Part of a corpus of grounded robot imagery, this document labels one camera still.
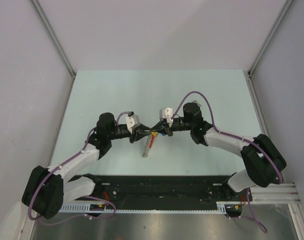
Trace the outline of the red tag key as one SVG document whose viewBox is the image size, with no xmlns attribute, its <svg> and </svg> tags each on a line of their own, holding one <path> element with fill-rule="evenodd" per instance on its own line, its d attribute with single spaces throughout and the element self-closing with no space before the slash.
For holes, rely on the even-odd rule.
<svg viewBox="0 0 304 240">
<path fill-rule="evenodd" d="M 155 138 L 153 135 L 151 135 L 151 141 L 150 141 L 150 144 L 149 144 L 149 148 L 152 148 L 153 144 L 154 144 L 154 141 L 155 141 Z"/>
</svg>

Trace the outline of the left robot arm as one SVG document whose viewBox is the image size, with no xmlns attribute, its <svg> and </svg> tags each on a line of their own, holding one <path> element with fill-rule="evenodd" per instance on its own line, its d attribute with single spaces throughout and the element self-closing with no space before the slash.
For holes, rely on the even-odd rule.
<svg viewBox="0 0 304 240">
<path fill-rule="evenodd" d="M 81 150 L 61 163 L 48 167 L 39 165 L 32 170 L 21 200 L 28 207 L 29 219 L 51 219 L 63 204 L 79 198 L 99 199 L 103 193 L 99 177 L 86 173 L 76 180 L 72 178 L 106 155 L 113 140 L 128 138 L 134 143 L 150 134 L 150 128 L 133 112 L 126 117 L 125 124 L 118 124 L 112 113 L 101 114 Z"/>
</svg>

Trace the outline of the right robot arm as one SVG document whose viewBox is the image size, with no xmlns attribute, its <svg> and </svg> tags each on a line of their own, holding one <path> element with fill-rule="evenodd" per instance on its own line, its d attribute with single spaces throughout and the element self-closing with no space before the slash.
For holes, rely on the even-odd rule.
<svg viewBox="0 0 304 240">
<path fill-rule="evenodd" d="M 283 182 L 281 172 L 287 163 L 267 135 L 244 137 L 224 132 L 204 120 L 196 103 L 186 103 L 182 117 L 175 117 L 171 108 L 161 109 L 160 121 L 151 130 L 168 136 L 189 131 L 197 145 L 219 148 L 241 157 L 245 169 L 232 174 L 223 183 L 222 194 L 229 201 L 234 201 L 247 188 L 266 188 L 271 183 Z"/>
</svg>

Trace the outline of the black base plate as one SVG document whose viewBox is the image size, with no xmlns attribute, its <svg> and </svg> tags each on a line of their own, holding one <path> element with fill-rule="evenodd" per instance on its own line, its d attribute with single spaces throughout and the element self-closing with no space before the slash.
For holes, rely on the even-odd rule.
<svg viewBox="0 0 304 240">
<path fill-rule="evenodd" d="M 98 178 L 100 190 L 91 196 L 112 202 L 119 212 L 216 211 L 219 202 L 233 207 L 252 199 L 246 190 L 229 190 L 226 175 L 100 175 Z"/>
</svg>

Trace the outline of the right side aluminium rail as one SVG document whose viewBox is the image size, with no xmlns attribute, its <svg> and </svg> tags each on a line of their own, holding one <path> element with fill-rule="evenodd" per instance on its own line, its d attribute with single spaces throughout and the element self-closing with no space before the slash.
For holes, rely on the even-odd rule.
<svg viewBox="0 0 304 240">
<path fill-rule="evenodd" d="M 275 146 L 277 147 L 277 144 L 274 142 L 274 139 L 271 136 L 271 133 L 270 133 L 267 121 L 266 121 L 266 117 L 265 117 L 265 114 L 264 114 L 264 111 L 263 111 L 263 107 L 262 107 L 262 104 L 259 100 L 258 92 L 255 88 L 253 78 L 249 74 L 248 71 L 244 71 L 243 73 L 244 73 L 244 77 L 245 77 L 245 80 L 246 80 L 248 91 L 249 91 L 249 94 L 250 94 L 250 97 L 251 97 L 251 100 L 252 100 L 252 104 L 254 106 L 254 110 L 255 110 L 255 114 L 256 114 L 256 117 L 257 117 L 257 120 L 258 120 L 260 130 L 263 134 L 267 135 L 271 139 L 271 141 L 275 144 Z"/>
</svg>

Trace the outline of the aluminium frame rail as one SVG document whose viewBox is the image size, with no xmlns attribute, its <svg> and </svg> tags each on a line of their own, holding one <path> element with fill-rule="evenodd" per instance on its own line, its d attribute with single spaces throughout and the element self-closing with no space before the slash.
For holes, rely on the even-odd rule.
<svg viewBox="0 0 304 240">
<path fill-rule="evenodd" d="M 270 185 L 266 188 L 254 186 L 246 191 L 251 194 L 252 199 L 247 199 L 242 205 L 246 202 L 257 204 L 298 204 L 301 202 L 297 190 L 292 184 Z M 99 201 L 100 207 L 103 207 L 105 205 L 103 201 L 106 201 L 107 205 L 110 207 L 114 206 L 109 200 L 97 197 L 80 197 L 64 204 L 73 203 L 75 201 Z"/>
</svg>

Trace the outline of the left aluminium corner post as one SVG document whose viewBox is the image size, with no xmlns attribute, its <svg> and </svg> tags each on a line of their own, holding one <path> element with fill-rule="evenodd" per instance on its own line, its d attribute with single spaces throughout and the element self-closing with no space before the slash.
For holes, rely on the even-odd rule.
<svg viewBox="0 0 304 240">
<path fill-rule="evenodd" d="M 46 34 L 48 35 L 52 45 L 54 46 L 59 58 L 62 60 L 65 68 L 67 69 L 69 75 L 75 79 L 76 71 L 74 70 L 66 51 L 64 50 L 46 12 L 44 11 L 39 0 L 29 0 L 32 9 L 34 10 L 36 16 L 38 17 L 42 27 L 44 28 Z"/>
</svg>

